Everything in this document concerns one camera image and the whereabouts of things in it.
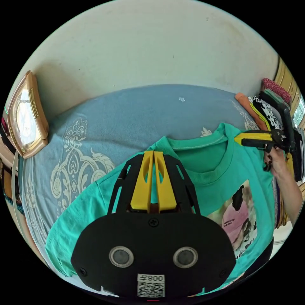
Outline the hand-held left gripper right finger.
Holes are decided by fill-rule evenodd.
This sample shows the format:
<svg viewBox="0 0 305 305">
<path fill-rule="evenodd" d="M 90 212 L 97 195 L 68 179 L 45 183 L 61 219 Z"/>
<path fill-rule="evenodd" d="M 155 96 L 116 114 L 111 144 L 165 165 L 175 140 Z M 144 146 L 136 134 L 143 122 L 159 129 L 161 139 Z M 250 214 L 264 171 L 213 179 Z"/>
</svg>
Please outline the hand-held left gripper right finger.
<svg viewBox="0 0 305 305">
<path fill-rule="evenodd" d="M 156 171 L 156 189 L 159 212 L 176 209 L 177 203 L 172 189 L 169 173 L 163 152 L 154 152 Z"/>
</svg>

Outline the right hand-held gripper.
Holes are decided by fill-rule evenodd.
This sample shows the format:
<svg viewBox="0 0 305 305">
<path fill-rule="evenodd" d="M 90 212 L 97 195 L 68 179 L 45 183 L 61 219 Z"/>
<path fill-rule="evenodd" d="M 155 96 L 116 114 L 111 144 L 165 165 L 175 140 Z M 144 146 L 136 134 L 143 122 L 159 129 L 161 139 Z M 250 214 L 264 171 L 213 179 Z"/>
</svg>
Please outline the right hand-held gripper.
<svg viewBox="0 0 305 305">
<path fill-rule="evenodd" d="M 235 137 L 234 141 L 242 144 L 244 147 L 256 148 L 257 150 L 269 153 L 272 148 L 287 148 L 286 136 L 281 130 L 273 129 L 271 131 L 264 130 L 248 130 L 240 133 L 241 138 Z"/>
</svg>

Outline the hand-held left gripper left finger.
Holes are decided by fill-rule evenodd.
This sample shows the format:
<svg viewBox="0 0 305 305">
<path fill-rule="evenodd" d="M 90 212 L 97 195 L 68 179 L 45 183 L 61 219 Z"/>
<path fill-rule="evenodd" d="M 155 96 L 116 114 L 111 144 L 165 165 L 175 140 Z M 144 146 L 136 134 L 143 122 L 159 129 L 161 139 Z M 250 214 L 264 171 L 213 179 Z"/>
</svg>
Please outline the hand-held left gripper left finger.
<svg viewBox="0 0 305 305">
<path fill-rule="evenodd" d="M 149 212 L 151 204 L 153 151 L 143 154 L 130 206 L 133 210 Z"/>
</svg>

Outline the person's right hand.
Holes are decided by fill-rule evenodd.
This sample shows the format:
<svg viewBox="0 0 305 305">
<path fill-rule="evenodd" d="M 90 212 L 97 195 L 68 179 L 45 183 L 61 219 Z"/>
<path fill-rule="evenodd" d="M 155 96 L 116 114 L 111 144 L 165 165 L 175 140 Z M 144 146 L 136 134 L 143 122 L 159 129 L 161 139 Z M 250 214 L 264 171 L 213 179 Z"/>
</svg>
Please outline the person's right hand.
<svg viewBox="0 0 305 305">
<path fill-rule="evenodd" d="M 269 153 L 264 153 L 264 161 L 271 163 L 271 172 L 275 178 L 284 178 L 289 172 L 286 165 L 284 151 L 278 147 L 272 148 Z"/>
</svg>

